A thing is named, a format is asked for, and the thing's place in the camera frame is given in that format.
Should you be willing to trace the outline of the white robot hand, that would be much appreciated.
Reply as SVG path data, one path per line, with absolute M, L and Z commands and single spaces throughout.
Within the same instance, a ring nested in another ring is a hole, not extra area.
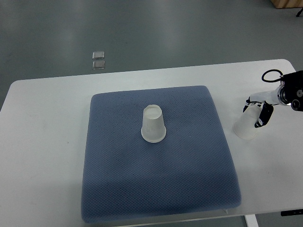
M 255 128 L 267 125 L 274 111 L 273 105 L 284 105 L 284 102 L 280 98 L 281 89 L 282 86 L 279 86 L 272 91 L 255 93 L 249 96 L 249 100 L 246 100 L 243 112 L 247 110 L 251 103 L 257 103 L 257 106 L 261 108 L 259 117 L 254 124 Z

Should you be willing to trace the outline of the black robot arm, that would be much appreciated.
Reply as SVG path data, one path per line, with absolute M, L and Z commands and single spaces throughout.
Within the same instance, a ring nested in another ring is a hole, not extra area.
M 275 80 L 265 79 L 265 75 L 270 72 L 278 72 L 280 77 Z M 279 82 L 277 89 L 266 92 L 259 92 L 249 96 L 243 108 L 245 112 L 248 107 L 256 105 L 261 108 L 255 128 L 260 128 L 269 122 L 275 105 L 290 106 L 294 111 L 303 110 L 303 72 L 296 71 L 289 74 L 283 74 L 280 70 L 271 69 L 263 73 L 261 80 L 266 83 Z

